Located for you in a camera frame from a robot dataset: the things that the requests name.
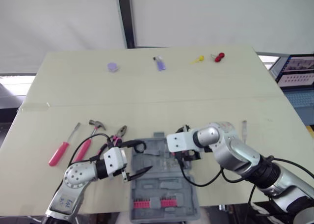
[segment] red bit holder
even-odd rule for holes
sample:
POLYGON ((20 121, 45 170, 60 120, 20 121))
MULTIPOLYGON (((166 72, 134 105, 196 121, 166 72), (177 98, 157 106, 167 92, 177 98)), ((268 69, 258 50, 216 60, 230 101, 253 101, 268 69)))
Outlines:
MULTIPOLYGON (((162 208, 177 207, 176 199, 162 199, 160 203, 162 208)), ((150 201, 134 201, 133 209, 137 208, 150 208, 150 201)))
POLYGON ((161 207, 162 208, 177 207, 177 200, 176 199, 161 200, 161 207))
POLYGON ((150 208, 149 201, 134 201, 133 202, 133 209, 135 208, 150 208))

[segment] hammer head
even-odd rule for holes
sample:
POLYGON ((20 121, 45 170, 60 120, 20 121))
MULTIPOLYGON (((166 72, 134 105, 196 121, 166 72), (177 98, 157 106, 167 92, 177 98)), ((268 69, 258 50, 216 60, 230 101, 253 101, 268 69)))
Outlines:
POLYGON ((88 122, 90 125, 94 125, 97 128, 102 127, 104 130, 106 130, 105 126, 100 122, 100 121, 94 121, 94 120, 89 120, 88 122))

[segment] screwdriver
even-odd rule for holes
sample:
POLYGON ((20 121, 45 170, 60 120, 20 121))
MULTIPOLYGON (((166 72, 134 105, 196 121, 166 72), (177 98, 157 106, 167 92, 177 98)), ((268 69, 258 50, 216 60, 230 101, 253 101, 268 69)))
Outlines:
POLYGON ((69 146, 69 141, 71 139, 71 137, 73 136, 74 132, 79 128, 80 123, 78 123, 74 130, 72 131, 72 133, 70 134, 69 138, 67 141, 64 141, 61 146, 55 151, 54 155, 52 156, 52 158, 49 160, 48 164, 50 166, 56 166, 57 163, 59 162, 59 160, 61 159, 62 155, 64 154, 65 150, 67 149, 67 147, 69 146))

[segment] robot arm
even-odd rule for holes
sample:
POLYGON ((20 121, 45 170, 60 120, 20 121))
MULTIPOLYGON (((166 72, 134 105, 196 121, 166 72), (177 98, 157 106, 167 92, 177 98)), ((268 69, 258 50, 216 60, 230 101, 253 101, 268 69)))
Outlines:
POLYGON ((142 143, 144 144, 141 140, 126 141, 119 144, 119 147, 110 148, 103 154, 102 159, 71 164, 64 173, 63 180, 45 212, 42 223, 72 223, 83 202, 84 192, 92 181, 122 174, 123 181, 127 182, 146 173, 151 167, 143 168, 137 171, 137 174, 129 176, 129 173, 125 172, 127 166, 125 152, 121 149, 121 147, 135 147, 142 143))
POLYGON ((210 123, 205 128, 168 135, 167 143, 169 151, 176 155, 189 150, 213 152, 222 168, 255 184, 284 212, 298 213, 313 206, 314 188, 281 165, 273 163, 271 157, 265 158, 244 144, 229 122, 210 123))

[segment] hammer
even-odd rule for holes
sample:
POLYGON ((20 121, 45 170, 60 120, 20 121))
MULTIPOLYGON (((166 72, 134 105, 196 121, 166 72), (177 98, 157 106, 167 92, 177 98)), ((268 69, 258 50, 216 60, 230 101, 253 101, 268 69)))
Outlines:
MULTIPOLYGON (((93 130, 91 136, 94 135, 96 133, 96 131, 98 130, 98 128, 100 128, 100 127, 102 127, 104 130, 106 130, 105 126, 100 121, 89 120, 88 123, 90 125, 94 125, 94 130, 93 130)), ((79 161, 83 160, 83 158, 84 158, 86 152, 88 151, 88 148, 89 148, 91 143, 92 143, 91 138, 84 142, 84 144, 82 145, 82 148, 78 152, 78 155, 74 159, 74 162, 79 162, 79 161)))

